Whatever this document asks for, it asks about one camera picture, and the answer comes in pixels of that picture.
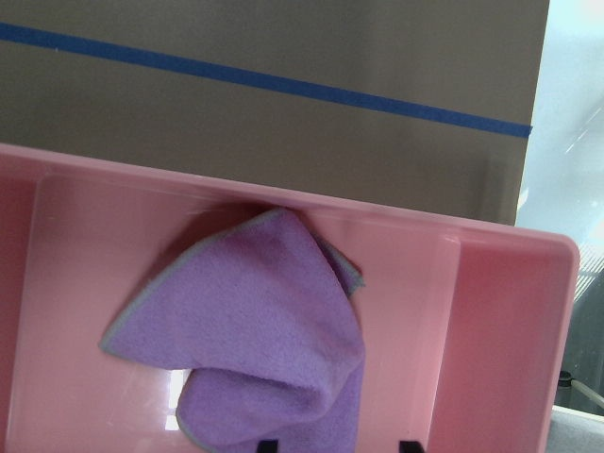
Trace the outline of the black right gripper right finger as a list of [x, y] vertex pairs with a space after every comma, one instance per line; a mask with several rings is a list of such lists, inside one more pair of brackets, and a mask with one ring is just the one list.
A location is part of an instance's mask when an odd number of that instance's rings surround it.
[[404, 440], [398, 446], [399, 453], [423, 453], [423, 446], [418, 441]]

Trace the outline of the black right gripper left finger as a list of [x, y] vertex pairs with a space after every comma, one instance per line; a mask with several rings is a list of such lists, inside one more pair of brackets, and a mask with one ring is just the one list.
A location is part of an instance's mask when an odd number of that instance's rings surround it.
[[257, 445], [257, 453], [278, 453], [278, 440], [261, 440]]

